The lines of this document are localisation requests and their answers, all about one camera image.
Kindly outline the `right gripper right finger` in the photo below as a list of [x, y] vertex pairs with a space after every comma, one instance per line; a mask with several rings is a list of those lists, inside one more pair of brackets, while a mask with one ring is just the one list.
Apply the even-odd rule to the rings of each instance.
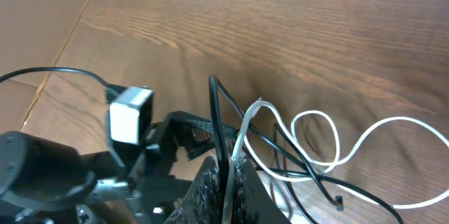
[[288, 224], [273, 203], [251, 161], [242, 153], [236, 161], [231, 224]]

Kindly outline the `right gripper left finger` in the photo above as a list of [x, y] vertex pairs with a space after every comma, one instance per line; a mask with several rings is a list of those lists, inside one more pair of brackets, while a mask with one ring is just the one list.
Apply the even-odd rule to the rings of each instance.
[[166, 219], [172, 223], [221, 223], [223, 194], [219, 190], [219, 174], [213, 157], [206, 157], [182, 203]]

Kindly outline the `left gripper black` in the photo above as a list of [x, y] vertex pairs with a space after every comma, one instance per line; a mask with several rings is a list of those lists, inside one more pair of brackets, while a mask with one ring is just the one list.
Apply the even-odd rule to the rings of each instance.
[[[210, 119], [183, 111], [171, 112], [179, 131], [192, 133], [196, 140], [185, 146], [189, 160], [215, 148]], [[145, 135], [147, 144], [129, 174], [131, 198], [128, 205], [137, 223], [164, 223], [188, 192], [192, 181], [176, 178], [170, 173], [177, 161], [177, 143], [173, 127], [157, 123]]]

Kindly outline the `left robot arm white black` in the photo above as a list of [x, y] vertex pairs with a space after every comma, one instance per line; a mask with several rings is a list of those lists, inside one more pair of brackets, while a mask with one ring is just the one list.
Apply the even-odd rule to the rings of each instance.
[[[107, 113], [105, 152], [9, 131], [1, 136], [1, 220], [117, 223], [108, 202], [123, 201], [138, 223], [220, 223], [236, 129], [172, 112]], [[89, 214], [77, 211], [85, 206]]]

